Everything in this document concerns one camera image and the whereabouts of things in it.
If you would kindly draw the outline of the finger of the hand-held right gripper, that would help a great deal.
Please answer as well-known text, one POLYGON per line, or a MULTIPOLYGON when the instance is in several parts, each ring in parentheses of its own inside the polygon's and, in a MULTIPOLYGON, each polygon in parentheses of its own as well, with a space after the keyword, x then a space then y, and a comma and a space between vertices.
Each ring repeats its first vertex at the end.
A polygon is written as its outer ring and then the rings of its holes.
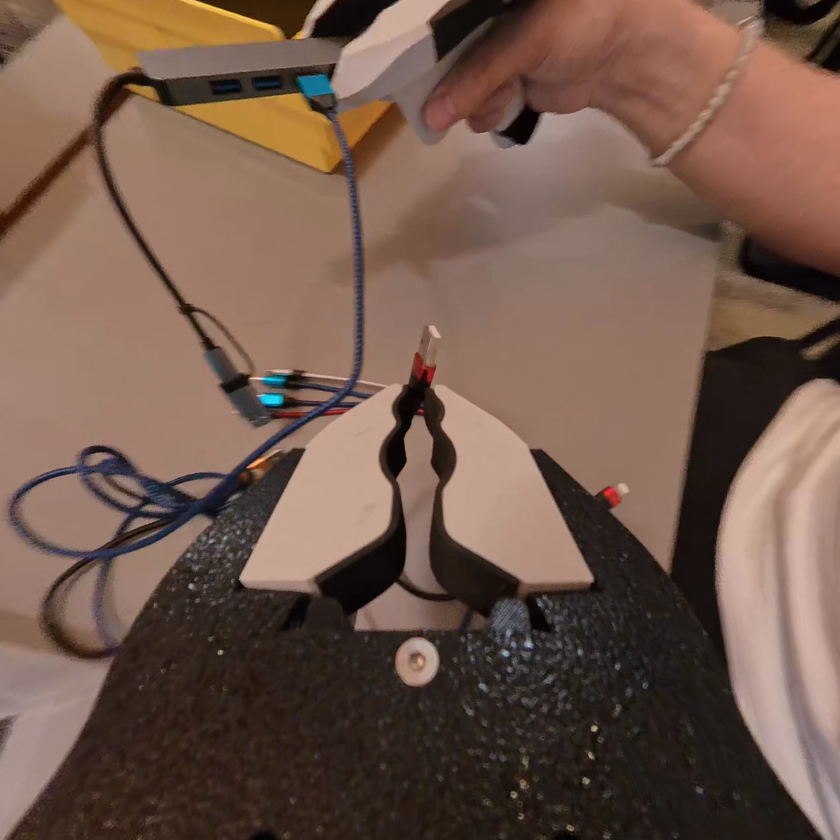
POLYGON ((331 83, 338 110, 373 102, 417 111, 440 79, 434 28, 428 20, 372 26, 341 51, 331 83))
POLYGON ((393 1, 317 1, 301 29, 303 38, 352 39, 370 27, 393 1))

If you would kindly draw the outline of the black office chair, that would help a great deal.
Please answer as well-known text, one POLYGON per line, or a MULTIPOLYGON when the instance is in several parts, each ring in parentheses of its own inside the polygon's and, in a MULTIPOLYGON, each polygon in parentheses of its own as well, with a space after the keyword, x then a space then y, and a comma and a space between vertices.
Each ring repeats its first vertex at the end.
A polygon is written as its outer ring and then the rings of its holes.
POLYGON ((738 252, 741 271, 757 280, 799 291, 806 295, 839 302, 839 277, 781 258, 746 237, 738 252))

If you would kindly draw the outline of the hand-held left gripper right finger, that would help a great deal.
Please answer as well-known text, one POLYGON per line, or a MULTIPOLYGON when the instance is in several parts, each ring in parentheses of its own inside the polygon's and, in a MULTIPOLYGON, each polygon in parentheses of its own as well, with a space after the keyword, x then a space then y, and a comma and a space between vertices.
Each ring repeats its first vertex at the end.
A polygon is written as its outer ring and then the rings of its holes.
POLYGON ((425 422, 437 583, 483 617, 498 601, 588 591, 594 575, 526 443, 444 385, 428 389, 425 422))

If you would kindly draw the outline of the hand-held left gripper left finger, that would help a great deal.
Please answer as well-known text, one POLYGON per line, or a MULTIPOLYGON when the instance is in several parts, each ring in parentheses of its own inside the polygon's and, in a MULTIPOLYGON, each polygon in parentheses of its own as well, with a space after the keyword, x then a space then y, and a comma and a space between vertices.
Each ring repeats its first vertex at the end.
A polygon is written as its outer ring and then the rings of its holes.
POLYGON ((334 418, 305 447, 244 569, 251 590, 320 595, 357 613, 400 577, 406 529, 384 448, 401 443, 392 384, 334 418))

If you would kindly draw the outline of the person's right hand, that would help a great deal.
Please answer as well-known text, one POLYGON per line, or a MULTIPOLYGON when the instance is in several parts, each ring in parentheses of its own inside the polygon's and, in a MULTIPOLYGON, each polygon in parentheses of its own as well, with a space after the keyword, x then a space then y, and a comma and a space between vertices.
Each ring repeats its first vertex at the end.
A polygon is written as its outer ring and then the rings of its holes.
MULTIPOLYGON (((511 14, 465 53, 427 101, 427 126, 443 132, 467 121, 493 130, 508 105, 515 77, 527 104, 542 113, 598 109, 652 150, 667 133, 678 83, 666 72, 686 67, 674 50, 677 25, 701 15, 726 24, 692 2, 542 1, 511 14)), ((756 21, 748 20, 739 27, 756 21)))

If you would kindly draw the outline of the yellow plastic bin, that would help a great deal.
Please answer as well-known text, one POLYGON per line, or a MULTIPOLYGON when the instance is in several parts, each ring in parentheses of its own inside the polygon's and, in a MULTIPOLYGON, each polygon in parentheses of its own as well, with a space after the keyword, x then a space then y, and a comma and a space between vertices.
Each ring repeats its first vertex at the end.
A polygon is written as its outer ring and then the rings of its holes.
MULTIPOLYGON (((110 67, 136 67, 139 50, 215 46, 298 36, 312 1, 56 1, 110 67)), ((321 172, 341 155, 333 130, 302 96, 178 108, 248 142, 321 172)))

